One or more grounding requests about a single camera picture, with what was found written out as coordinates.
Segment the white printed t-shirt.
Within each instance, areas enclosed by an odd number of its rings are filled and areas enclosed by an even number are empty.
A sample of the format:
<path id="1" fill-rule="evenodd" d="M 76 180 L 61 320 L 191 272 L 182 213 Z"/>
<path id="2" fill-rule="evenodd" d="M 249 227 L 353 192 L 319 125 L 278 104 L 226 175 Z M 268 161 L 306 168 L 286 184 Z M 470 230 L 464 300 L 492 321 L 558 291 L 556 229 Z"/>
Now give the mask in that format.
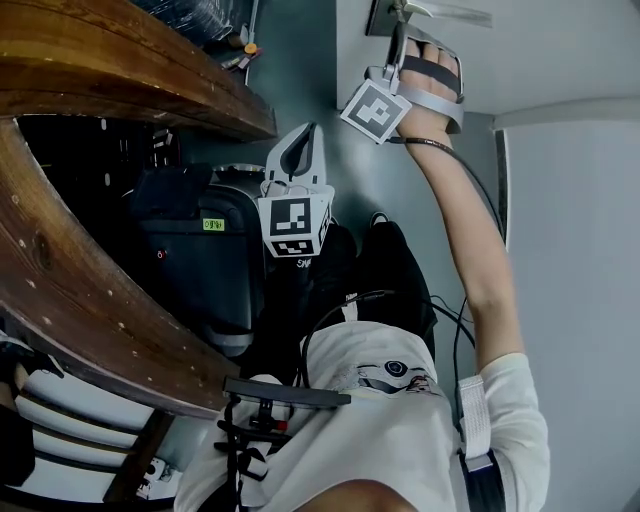
<path id="1" fill-rule="evenodd" d="M 312 386 L 344 392 L 335 410 L 288 414 L 291 440 L 269 453 L 260 481 L 239 475 L 248 512 L 296 512 L 346 487 L 361 506 L 393 501 L 416 512 L 470 512 L 459 451 L 492 449 L 506 512 L 540 512 L 549 485 L 548 431 L 528 359 L 511 353 L 463 383 L 456 429 L 425 342 L 403 329 L 353 321 L 326 327 L 307 347 Z"/>

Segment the silver door lock with handle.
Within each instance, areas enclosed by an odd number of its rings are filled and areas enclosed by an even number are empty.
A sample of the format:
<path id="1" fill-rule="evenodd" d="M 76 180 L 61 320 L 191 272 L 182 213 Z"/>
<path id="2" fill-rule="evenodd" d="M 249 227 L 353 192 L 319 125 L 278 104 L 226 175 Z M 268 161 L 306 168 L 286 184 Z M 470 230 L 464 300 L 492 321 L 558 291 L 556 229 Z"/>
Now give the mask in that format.
<path id="1" fill-rule="evenodd" d="M 397 23 L 408 23 L 413 15 L 483 28 L 493 27 L 493 16 L 490 13 L 445 3 L 444 0 L 372 0 L 365 35 L 390 37 Z"/>

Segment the person's black trousers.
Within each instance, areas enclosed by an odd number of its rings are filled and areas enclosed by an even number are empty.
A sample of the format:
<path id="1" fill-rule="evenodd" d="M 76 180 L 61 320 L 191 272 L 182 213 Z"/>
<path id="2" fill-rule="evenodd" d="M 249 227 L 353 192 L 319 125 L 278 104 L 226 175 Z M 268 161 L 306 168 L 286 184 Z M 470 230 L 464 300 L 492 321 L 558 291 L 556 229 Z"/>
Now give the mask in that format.
<path id="1" fill-rule="evenodd" d="M 268 275 L 265 307 L 253 346 L 268 355 L 293 354 L 312 327 L 345 321 L 338 308 L 348 296 L 389 290 L 394 294 L 357 304 L 357 319 L 397 327 L 419 336 L 435 352 L 436 314 L 425 303 L 429 290 L 400 227 L 380 221 L 357 248 L 349 230 L 329 226 L 318 256 L 280 260 Z"/>

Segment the person's right hand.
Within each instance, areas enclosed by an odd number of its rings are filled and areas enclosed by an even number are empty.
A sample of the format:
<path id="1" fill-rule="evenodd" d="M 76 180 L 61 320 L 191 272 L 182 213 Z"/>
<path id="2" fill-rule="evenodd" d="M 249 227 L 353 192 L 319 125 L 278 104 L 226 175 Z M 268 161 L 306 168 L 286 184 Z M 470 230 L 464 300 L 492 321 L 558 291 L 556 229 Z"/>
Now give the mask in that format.
<path id="1" fill-rule="evenodd" d="M 406 55 L 437 63 L 438 65 L 448 69 L 455 76 L 459 75 L 457 61 L 449 53 L 439 49 L 431 43 L 418 45 L 415 41 L 409 40 L 407 42 Z M 402 70 L 400 73 L 400 80 L 408 86 L 416 89 L 422 89 L 436 96 L 443 97 L 448 101 L 457 101 L 457 93 L 453 89 L 448 88 L 445 84 L 430 76 L 423 75 L 413 70 Z"/>

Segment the black chest mount rig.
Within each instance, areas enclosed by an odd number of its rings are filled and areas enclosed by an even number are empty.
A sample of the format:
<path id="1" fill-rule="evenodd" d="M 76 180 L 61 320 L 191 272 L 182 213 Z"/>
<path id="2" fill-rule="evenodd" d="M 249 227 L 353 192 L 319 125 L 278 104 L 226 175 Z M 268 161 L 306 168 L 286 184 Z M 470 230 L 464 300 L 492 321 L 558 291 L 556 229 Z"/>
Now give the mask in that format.
<path id="1" fill-rule="evenodd" d="M 290 440 L 287 434 L 289 422 L 277 419 L 274 408 L 282 406 L 287 412 L 296 409 L 335 410 L 351 403 L 351 397 L 336 391 L 283 386 L 256 380 L 227 377 L 223 391 L 229 402 L 223 411 L 218 427 L 227 439 L 216 442 L 214 447 L 227 455 L 228 480 L 231 486 L 239 475 L 258 481 L 264 476 L 258 465 L 266 461 L 269 453 L 281 449 Z M 258 405 L 249 417 L 246 427 L 234 423 L 234 408 L 243 401 Z"/>

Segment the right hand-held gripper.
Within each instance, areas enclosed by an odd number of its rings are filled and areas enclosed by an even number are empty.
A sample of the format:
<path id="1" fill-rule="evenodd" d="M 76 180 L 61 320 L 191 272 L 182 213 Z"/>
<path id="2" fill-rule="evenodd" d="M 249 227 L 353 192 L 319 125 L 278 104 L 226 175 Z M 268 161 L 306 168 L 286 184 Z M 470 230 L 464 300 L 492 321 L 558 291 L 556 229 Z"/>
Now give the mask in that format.
<path id="1" fill-rule="evenodd" d="M 409 40 L 418 45 L 431 43 L 449 53 L 458 63 L 459 75 L 455 76 L 437 63 L 407 56 Z M 393 76 L 397 68 L 399 95 L 391 90 L 390 80 L 385 78 Z M 457 93 L 457 101 L 448 101 L 408 86 L 400 80 L 402 70 L 413 70 L 438 80 Z M 428 34 L 418 29 L 405 29 L 405 23 L 397 22 L 391 35 L 384 68 L 372 66 L 366 70 L 364 82 L 347 102 L 340 113 L 340 119 L 377 144 L 383 144 L 400 122 L 400 134 L 460 132 L 464 117 L 463 101 L 464 86 L 458 56 Z"/>

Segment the black wheeled equipment case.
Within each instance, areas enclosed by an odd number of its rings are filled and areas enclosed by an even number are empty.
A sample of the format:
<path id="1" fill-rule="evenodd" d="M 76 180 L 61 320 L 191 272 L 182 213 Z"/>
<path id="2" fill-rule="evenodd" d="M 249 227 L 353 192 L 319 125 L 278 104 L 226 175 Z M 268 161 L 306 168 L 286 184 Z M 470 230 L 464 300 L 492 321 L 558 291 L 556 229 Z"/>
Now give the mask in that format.
<path id="1" fill-rule="evenodd" d="M 257 200 L 264 171 L 229 164 L 147 169 L 126 196 L 120 264 L 167 312 L 228 358 L 250 346 L 264 304 Z M 204 231 L 204 218 L 225 220 Z"/>

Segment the plastic wrapped bundle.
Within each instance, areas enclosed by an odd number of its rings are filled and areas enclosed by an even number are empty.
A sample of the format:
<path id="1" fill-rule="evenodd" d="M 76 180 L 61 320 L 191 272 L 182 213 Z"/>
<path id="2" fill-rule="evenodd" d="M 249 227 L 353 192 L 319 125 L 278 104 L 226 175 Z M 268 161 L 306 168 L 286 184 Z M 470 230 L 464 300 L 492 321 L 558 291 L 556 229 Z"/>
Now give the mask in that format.
<path id="1" fill-rule="evenodd" d="M 225 45 L 233 34 L 249 28 L 254 0 L 198 0 L 195 20 L 199 22 L 206 50 Z"/>

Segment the person's right forearm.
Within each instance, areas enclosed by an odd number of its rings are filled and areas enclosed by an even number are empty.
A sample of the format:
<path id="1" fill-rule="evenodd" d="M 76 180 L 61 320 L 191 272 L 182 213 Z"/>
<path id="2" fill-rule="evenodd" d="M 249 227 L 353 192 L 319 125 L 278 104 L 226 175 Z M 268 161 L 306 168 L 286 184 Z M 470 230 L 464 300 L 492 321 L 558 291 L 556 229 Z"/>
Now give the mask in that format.
<path id="1" fill-rule="evenodd" d="M 426 144 L 407 145 L 432 188 L 467 295 L 476 364 L 524 351 L 511 266 L 501 235 L 458 160 Z"/>

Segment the white door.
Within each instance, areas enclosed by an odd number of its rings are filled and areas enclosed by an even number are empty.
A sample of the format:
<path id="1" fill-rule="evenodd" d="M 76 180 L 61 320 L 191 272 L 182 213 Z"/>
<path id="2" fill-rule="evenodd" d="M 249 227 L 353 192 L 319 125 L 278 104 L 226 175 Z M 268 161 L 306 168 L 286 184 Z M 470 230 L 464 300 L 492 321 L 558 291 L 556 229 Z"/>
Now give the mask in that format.
<path id="1" fill-rule="evenodd" d="M 482 114 L 640 95 L 633 0 L 437 0 L 491 14 L 489 28 L 412 15 L 461 59 L 465 109 Z"/>

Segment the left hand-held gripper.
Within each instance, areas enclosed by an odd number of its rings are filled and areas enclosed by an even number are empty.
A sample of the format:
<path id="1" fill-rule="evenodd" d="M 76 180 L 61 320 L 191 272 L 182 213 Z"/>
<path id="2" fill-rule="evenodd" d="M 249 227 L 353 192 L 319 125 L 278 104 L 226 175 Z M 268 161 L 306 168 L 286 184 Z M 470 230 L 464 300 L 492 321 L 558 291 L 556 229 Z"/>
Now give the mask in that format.
<path id="1" fill-rule="evenodd" d="M 314 122 L 285 135 L 269 152 L 258 198 L 262 240 L 274 258 L 318 256 L 331 221 L 335 189 L 326 183 L 323 129 Z"/>

